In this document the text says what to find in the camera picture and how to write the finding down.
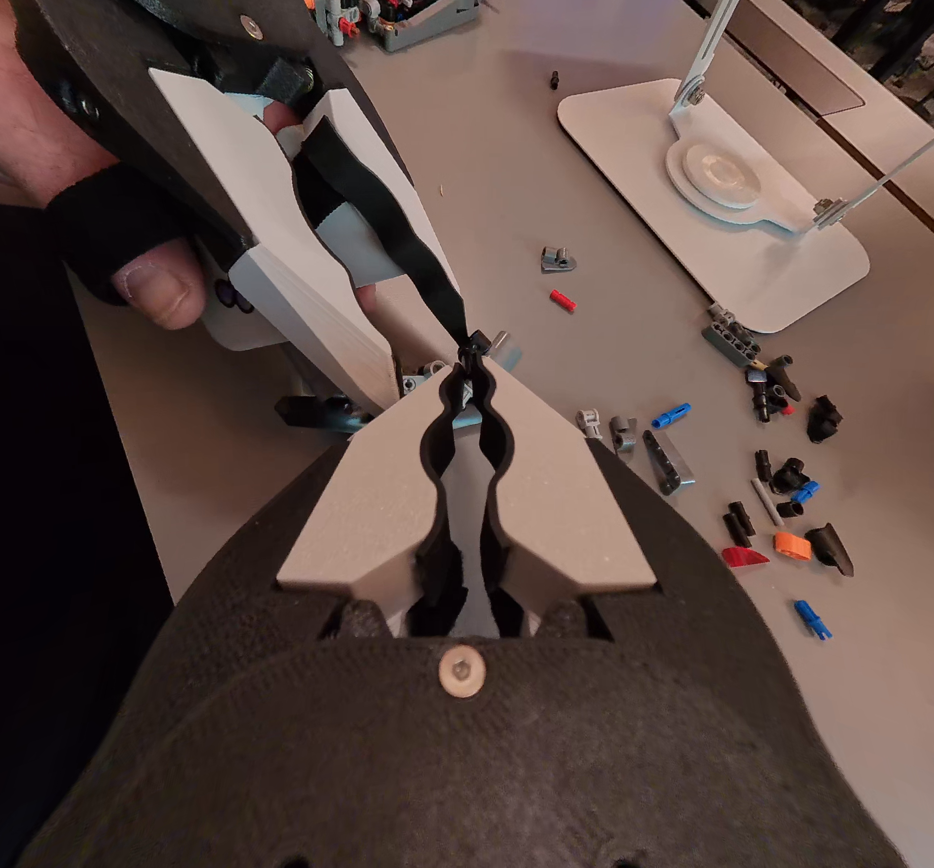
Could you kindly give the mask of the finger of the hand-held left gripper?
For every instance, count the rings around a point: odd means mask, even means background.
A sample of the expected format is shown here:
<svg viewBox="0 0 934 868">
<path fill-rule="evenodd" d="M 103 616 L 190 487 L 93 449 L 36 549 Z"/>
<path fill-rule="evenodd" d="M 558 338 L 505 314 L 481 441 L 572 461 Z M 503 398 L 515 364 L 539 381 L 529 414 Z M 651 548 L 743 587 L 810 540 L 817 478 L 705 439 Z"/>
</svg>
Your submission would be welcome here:
<svg viewBox="0 0 934 868">
<path fill-rule="evenodd" d="M 255 114 L 204 80 L 149 75 L 252 235 L 226 273 L 199 245 L 211 278 L 209 334 L 236 351 L 289 344 L 366 412 L 393 406 L 400 390 L 390 343 L 356 299 L 357 288 L 401 274 L 376 234 L 344 204 L 323 222 L 321 240 L 298 202 L 291 162 Z"/>
<path fill-rule="evenodd" d="M 404 166 L 347 89 L 303 124 L 301 166 L 340 200 L 315 224 L 357 287 L 405 276 L 459 347 L 469 342 L 460 286 Z"/>
</svg>

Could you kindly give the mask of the lego pieces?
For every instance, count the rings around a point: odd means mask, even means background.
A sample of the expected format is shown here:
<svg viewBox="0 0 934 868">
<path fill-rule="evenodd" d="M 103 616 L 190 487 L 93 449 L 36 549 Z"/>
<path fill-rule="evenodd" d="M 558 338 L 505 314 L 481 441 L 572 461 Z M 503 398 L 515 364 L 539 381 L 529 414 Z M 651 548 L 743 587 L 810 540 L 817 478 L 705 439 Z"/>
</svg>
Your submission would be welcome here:
<svg viewBox="0 0 934 868">
<path fill-rule="evenodd" d="M 741 369 L 752 393 L 756 420 L 769 423 L 774 417 L 793 415 L 801 394 L 788 378 L 792 357 L 781 355 L 764 362 L 760 357 L 760 343 L 753 332 L 732 312 L 718 304 L 711 305 L 707 312 L 709 322 L 701 334 Z M 619 459 L 629 459 L 638 440 L 644 443 L 659 491 L 664 496 L 671 496 L 694 483 L 693 474 L 667 435 L 671 425 L 682 420 L 691 408 L 689 403 L 683 403 L 662 412 L 644 431 L 638 430 L 635 418 L 616 416 L 608 423 L 613 451 Z M 821 490 L 820 483 L 804 472 L 800 458 L 790 457 L 775 467 L 765 449 L 755 451 L 754 477 L 750 485 L 774 528 L 772 549 L 776 554 L 793 561 L 817 561 L 848 579 L 855 575 L 853 560 L 832 523 L 802 533 L 787 530 L 788 522 L 802 518 L 805 505 Z M 770 562 L 770 558 L 754 546 L 757 530 L 743 502 L 729 502 L 722 521 L 732 542 L 721 552 L 721 560 L 727 567 L 743 569 Z"/>
</svg>

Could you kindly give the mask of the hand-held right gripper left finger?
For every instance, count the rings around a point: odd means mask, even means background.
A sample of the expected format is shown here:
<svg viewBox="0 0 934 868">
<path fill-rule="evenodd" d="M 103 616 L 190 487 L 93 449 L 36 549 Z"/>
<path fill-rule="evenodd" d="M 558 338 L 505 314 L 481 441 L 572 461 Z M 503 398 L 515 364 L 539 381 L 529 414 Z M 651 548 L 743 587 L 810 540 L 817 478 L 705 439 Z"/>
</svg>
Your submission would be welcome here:
<svg viewBox="0 0 934 868">
<path fill-rule="evenodd" d="M 442 477 L 461 367 L 445 365 L 348 442 L 280 567 L 281 587 L 445 587 L 458 562 Z"/>
</svg>

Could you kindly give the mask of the pale stand bracket with disc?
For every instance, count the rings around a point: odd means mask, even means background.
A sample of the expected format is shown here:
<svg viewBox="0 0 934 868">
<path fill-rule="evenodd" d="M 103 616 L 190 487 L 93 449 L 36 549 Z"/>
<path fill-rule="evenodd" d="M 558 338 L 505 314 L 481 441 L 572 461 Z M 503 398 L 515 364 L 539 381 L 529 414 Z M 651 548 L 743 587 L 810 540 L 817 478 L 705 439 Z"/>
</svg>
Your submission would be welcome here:
<svg viewBox="0 0 934 868">
<path fill-rule="evenodd" d="M 739 227 L 813 229 L 815 196 L 717 103 L 674 108 L 669 119 L 677 139 L 665 168 L 690 205 Z"/>
</svg>

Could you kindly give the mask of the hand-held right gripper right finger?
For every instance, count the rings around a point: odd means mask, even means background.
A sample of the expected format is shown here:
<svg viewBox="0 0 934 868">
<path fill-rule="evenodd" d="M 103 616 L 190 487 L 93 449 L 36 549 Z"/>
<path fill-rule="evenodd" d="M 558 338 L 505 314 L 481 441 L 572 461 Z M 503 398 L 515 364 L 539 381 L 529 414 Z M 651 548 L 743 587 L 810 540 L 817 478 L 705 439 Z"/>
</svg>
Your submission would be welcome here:
<svg viewBox="0 0 934 868">
<path fill-rule="evenodd" d="M 584 434 L 497 362 L 473 362 L 493 468 L 481 533 L 489 593 L 623 593 L 657 578 Z"/>
</svg>

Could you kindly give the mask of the person's left hand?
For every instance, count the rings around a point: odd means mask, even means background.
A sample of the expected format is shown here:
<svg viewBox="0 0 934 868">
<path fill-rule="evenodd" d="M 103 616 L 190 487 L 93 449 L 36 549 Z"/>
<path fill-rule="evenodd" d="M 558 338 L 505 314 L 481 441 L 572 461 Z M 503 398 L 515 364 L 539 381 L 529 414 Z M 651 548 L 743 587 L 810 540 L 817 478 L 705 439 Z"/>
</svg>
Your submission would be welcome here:
<svg viewBox="0 0 934 868">
<path fill-rule="evenodd" d="M 17 20 L 1 0 L 1 166 L 35 205 L 47 208 L 70 188 L 118 164 L 118 159 L 77 127 L 30 73 L 16 47 Z M 107 296 L 139 311 L 165 330 L 196 323 L 206 302 L 204 273 L 189 244 L 177 237 L 114 267 Z"/>
</svg>

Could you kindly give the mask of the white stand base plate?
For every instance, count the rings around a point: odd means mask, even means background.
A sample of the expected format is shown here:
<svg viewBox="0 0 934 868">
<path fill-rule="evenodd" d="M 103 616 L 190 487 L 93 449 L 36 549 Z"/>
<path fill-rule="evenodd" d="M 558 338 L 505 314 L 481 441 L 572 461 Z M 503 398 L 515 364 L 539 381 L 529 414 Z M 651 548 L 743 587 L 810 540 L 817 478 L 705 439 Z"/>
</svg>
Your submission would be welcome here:
<svg viewBox="0 0 934 868">
<path fill-rule="evenodd" d="M 675 104 L 673 78 L 564 98 L 561 127 L 715 303 L 761 334 L 786 329 L 866 278 L 870 257 L 840 222 L 813 222 L 816 197 L 707 95 Z M 756 201 L 730 208 L 683 168 L 698 145 L 745 163 Z"/>
</svg>

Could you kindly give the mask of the grey black lego assembly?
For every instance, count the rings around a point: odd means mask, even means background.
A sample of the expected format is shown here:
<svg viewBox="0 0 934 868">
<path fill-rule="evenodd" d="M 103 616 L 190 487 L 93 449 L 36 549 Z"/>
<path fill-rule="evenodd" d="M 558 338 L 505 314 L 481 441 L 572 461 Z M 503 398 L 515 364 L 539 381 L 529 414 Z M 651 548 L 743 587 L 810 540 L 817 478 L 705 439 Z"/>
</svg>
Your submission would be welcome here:
<svg viewBox="0 0 934 868">
<path fill-rule="evenodd" d="M 507 331 L 500 331 L 492 341 L 486 340 L 480 331 L 476 331 L 472 339 L 477 347 L 484 348 L 484 355 L 488 359 L 496 361 L 507 372 L 512 372 L 522 358 L 519 343 Z M 442 360 L 435 360 L 416 372 L 403 373 L 403 397 L 412 394 L 446 364 Z M 454 429 L 480 424 L 481 415 L 474 407 L 472 397 L 472 384 L 467 381 L 463 389 L 461 411 L 453 421 Z M 280 398 L 274 409 L 287 426 L 338 434 L 355 434 L 375 418 L 375 415 L 367 413 L 344 395 L 327 398 L 309 394 L 287 395 Z"/>
</svg>

